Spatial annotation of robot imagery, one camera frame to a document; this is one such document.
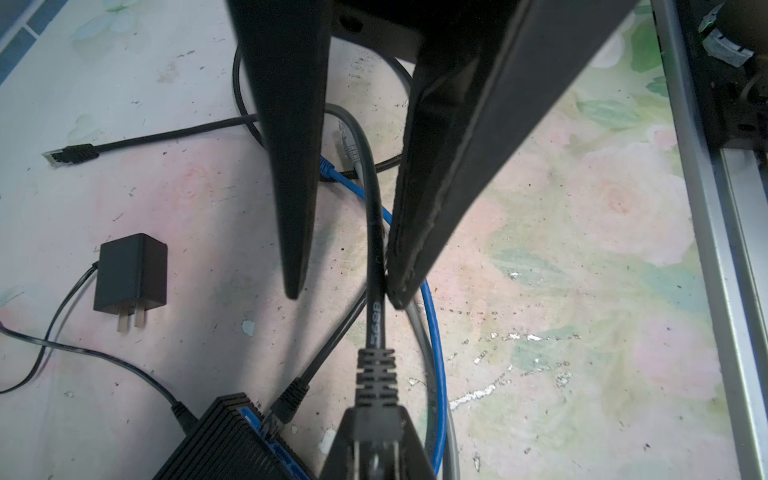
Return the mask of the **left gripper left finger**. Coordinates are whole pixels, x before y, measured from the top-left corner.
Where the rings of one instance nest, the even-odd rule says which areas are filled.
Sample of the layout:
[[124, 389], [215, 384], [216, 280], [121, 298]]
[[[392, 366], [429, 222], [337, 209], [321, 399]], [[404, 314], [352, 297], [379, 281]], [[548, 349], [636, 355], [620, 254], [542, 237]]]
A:
[[320, 479], [368, 479], [372, 447], [372, 409], [345, 411]]

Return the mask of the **black network switch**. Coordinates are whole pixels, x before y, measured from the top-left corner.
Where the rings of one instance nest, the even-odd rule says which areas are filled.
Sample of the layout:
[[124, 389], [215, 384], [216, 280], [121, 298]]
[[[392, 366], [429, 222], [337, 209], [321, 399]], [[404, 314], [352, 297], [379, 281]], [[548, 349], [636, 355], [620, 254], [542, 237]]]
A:
[[156, 479], [302, 479], [315, 477], [280, 438], [265, 440], [263, 415], [244, 393], [216, 398], [202, 417], [180, 401], [171, 410], [185, 438]]

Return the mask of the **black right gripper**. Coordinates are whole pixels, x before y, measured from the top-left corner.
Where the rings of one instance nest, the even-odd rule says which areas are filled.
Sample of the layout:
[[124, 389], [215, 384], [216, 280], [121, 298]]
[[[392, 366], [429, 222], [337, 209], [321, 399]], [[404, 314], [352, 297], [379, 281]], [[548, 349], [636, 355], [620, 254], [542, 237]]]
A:
[[633, 9], [630, 1], [231, 1], [268, 153], [285, 293], [312, 245], [330, 40], [416, 64], [387, 293], [416, 294], [463, 216]]

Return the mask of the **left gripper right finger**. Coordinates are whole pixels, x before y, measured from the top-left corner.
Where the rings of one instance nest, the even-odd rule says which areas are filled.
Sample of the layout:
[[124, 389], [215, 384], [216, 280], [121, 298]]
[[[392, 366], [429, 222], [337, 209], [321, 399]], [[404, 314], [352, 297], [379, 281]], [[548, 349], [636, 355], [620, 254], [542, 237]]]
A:
[[425, 449], [419, 440], [414, 424], [403, 406], [394, 409], [391, 422], [393, 433], [386, 441], [387, 479], [435, 479]]

